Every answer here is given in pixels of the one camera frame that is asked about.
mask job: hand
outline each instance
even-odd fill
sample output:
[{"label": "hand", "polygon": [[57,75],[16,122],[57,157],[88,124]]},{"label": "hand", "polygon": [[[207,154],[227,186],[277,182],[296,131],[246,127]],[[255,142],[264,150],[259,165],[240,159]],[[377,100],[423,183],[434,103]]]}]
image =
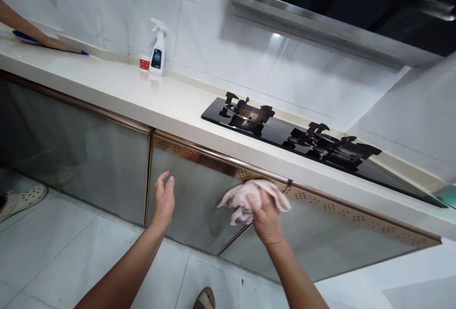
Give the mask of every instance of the hand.
[{"label": "hand", "polygon": [[155,182],[155,215],[152,223],[162,225],[165,229],[170,225],[174,211],[174,177],[171,176],[164,185],[164,180],[170,174],[162,173]]},{"label": "hand", "polygon": [[260,189],[260,193],[262,207],[258,205],[251,195],[247,196],[247,200],[253,209],[253,226],[256,233],[263,244],[268,247],[269,245],[282,242],[284,237],[282,235],[279,209],[266,191]]},{"label": "hand", "polygon": [[58,39],[48,37],[48,36],[45,36],[45,38],[42,41],[40,41],[40,43],[43,44],[44,46],[47,46],[48,48],[54,48],[54,49],[62,50],[62,51],[71,51],[71,52],[81,53],[81,50],[72,48],[68,44],[65,44],[64,42],[61,42]]}]

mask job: spray bottle label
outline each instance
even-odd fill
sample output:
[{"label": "spray bottle label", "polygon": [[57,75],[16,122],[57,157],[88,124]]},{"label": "spray bottle label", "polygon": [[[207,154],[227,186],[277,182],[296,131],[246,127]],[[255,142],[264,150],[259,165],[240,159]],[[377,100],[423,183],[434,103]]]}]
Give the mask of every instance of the spray bottle label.
[{"label": "spray bottle label", "polygon": [[160,49],[154,49],[151,59],[151,67],[160,69],[162,65],[162,51]]}]

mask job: white spray bottle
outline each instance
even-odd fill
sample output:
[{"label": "white spray bottle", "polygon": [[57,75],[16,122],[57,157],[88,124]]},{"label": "white spray bottle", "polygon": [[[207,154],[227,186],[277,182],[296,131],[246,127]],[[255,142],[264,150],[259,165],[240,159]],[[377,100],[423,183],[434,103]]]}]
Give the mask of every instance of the white spray bottle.
[{"label": "white spray bottle", "polygon": [[166,25],[164,22],[151,18],[155,24],[152,31],[158,30],[157,42],[153,46],[149,72],[163,76],[163,67],[165,65],[165,33]]}]

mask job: cabinet door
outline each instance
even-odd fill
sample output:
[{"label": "cabinet door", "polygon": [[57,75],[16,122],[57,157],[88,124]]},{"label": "cabinet door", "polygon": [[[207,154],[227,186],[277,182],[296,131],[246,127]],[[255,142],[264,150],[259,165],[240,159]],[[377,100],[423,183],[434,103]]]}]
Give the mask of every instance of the cabinet door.
[{"label": "cabinet door", "polygon": [[166,235],[206,252],[219,253],[243,227],[230,226],[232,210],[217,205],[231,188],[264,177],[154,135],[148,223],[155,211],[154,183],[167,170],[176,179],[176,206]]},{"label": "cabinet door", "polygon": [[[296,187],[289,187],[284,193],[293,208],[282,215],[283,233],[313,281],[438,244],[436,240]],[[253,226],[220,256],[279,281]]]},{"label": "cabinet door", "polygon": [[144,225],[149,135],[0,82],[4,166]]}]

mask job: perforated metal strip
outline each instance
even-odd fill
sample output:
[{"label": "perforated metal strip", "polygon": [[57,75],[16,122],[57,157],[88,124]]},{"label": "perforated metal strip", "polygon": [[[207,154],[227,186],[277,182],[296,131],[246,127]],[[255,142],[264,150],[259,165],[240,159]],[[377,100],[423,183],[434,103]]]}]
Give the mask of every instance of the perforated metal strip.
[{"label": "perforated metal strip", "polygon": [[234,177],[241,181],[248,181],[251,179],[266,179],[275,185],[282,191],[287,185],[277,182],[275,180],[269,179],[267,177],[256,174],[250,170],[240,168],[238,166],[226,163],[224,161],[218,160],[211,156],[207,156],[199,151],[196,151],[190,147],[180,145],[178,143],[172,142],[167,139],[163,139],[159,136],[153,136],[153,147],[171,153],[180,158],[188,159],[194,163],[203,165],[212,170],[227,174],[228,176]]},{"label": "perforated metal strip", "polygon": [[284,194],[294,200],[303,202],[321,211],[330,213],[345,221],[350,221],[358,226],[387,235],[393,239],[415,246],[418,249],[439,245],[439,242],[406,228],[399,227],[390,222],[383,221],[374,216],[352,209],[343,204],[333,202],[317,194],[291,186],[286,188]]}]

